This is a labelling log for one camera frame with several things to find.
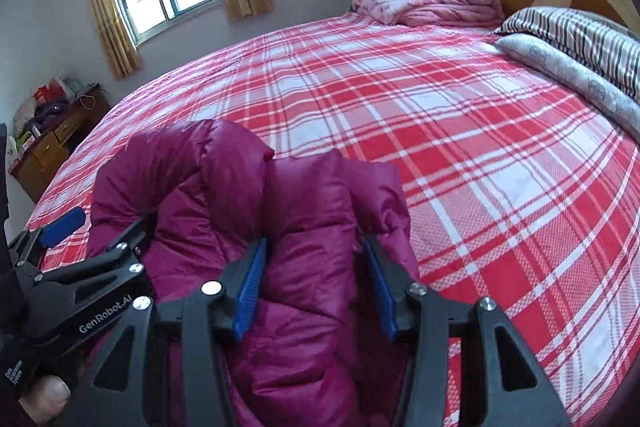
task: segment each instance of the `blue gripper pad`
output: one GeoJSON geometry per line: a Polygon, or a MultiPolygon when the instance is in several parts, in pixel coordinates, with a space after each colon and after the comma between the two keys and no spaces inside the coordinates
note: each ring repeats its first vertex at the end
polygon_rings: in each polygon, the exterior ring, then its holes
{"type": "Polygon", "coordinates": [[[69,237],[77,229],[84,225],[86,214],[79,206],[68,211],[64,216],[59,217],[53,223],[42,227],[40,232],[40,244],[44,248],[53,248],[60,244],[63,239],[69,237]]]}
{"type": "Polygon", "coordinates": [[[236,297],[236,317],[232,326],[236,342],[242,340],[242,337],[244,337],[244,334],[254,321],[260,282],[262,281],[262,274],[267,260],[267,240],[261,239],[254,248],[254,251],[250,250],[245,254],[251,256],[252,259],[236,297]]]}
{"type": "Polygon", "coordinates": [[[394,316],[394,302],[386,285],[377,256],[374,253],[374,247],[369,239],[364,240],[364,251],[369,259],[370,272],[373,277],[376,306],[380,313],[380,328],[386,337],[393,342],[398,337],[398,324],[394,316]]]}

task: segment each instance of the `red plaid bed sheet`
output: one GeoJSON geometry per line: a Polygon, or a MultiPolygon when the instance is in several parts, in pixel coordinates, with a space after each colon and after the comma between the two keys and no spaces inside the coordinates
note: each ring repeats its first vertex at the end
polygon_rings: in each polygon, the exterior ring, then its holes
{"type": "MultiPolygon", "coordinates": [[[[87,212],[98,168],[132,134],[225,118],[279,156],[332,148],[398,166],[422,280],[491,295],[576,425],[613,395],[640,347],[638,147],[479,30],[386,27],[347,14],[253,39],[119,103],[65,163],[30,220],[87,212]]],[[[46,258],[82,259],[88,224],[46,258]]],[[[458,419],[459,343],[446,425],[458,419]]]]}

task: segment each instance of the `cable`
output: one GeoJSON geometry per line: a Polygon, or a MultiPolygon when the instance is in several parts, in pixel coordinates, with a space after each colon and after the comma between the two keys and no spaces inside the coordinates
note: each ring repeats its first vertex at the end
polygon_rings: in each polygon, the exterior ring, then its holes
{"type": "Polygon", "coordinates": [[[91,111],[92,109],[95,109],[95,97],[91,96],[90,94],[84,94],[80,97],[80,103],[82,104],[82,107],[84,107],[87,111],[91,111]],[[94,105],[92,105],[91,107],[86,107],[83,98],[90,98],[94,101],[94,105]]]}

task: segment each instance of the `desk drawer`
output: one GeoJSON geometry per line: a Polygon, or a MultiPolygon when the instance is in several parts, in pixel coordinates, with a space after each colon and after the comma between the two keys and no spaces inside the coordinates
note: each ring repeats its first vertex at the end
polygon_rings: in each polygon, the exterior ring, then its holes
{"type": "Polygon", "coordinates": [[[31,155],[27,155],[23,160],[16,172],[16,177],[33,203],[40,201],[50,182],[36,158],[31,155]]]}
{"type": "Polygon", "coordinates": [[[82,113],[80,113],[80,111],[76,111],[72,115],[69,115],[69,117],[54,131],[56,138],[58,138],[60,143],[65,143],[81,125],[82,113]]]}
{"type": "Polygon", "coordinates": [[[68,151],[60,145],[54,133],[50,132],[33,148],[33,157],[43,170],[58,168],[69,158],[68,151]]]}

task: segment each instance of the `wooden desk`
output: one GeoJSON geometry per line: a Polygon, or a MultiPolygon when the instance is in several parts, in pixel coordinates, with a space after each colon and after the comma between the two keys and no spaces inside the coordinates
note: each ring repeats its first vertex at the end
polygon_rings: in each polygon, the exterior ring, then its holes
{"type": "Polygon", "coordinates": [[[9,169],[9,174],[18,180],[34,203],[38,203],[71,151],[89,135],[110,108],[100,86],[92,87],[56,118],[9,169]]]}

